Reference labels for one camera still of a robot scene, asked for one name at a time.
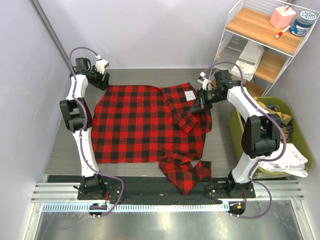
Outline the red black plaid shirt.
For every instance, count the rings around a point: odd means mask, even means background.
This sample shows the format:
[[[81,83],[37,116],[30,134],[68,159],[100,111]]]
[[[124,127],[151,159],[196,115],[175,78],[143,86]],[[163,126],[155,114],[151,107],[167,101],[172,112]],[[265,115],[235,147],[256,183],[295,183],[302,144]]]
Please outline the red black plaid shirt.
[[[157,162],[183,193],[212,178],[203,161],[209,110],[190,113],[196,90],[190,83],[169,87],[109,86],[96,104],[91,132],[99,164]]]

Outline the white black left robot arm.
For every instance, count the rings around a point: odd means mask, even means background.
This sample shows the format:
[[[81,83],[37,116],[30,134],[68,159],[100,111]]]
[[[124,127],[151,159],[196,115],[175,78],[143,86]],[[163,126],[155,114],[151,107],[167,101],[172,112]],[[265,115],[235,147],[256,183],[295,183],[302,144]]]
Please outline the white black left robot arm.
[[[71,87],[65,100],[59,102],[66,128],[76,142],[81,165],[79,193],[97,200],[102,199],[107,188],[100,175],[92,145],[93,118],[85,101],[88,85],[102,91],[109,87],[110,74],[106,71],[109,62],[97,58],[95,65],[85,57],[75,59],[70,74]]]

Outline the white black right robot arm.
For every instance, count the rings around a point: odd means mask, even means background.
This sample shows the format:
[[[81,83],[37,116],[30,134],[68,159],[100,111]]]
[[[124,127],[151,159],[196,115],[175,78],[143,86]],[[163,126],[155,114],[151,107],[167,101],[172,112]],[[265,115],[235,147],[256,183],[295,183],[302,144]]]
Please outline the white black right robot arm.
[[[269,162],[272,153],[281,143],[281,120],[276,113],[269,113],[250,96],[241,80],[233,81],[227,70],[214,74],[212,84],[204,72],[199,75],[202,87],[197,90],[190,113],[200,113],[212,108],[214,103],[228,101],[245,121],[241,137],[242,155],[236,167],[228,174],[222,186],[208,185],[208,192],[214,198],[214,191],[221,198],[242,198],[253,190],[252,175],[259,163]]]

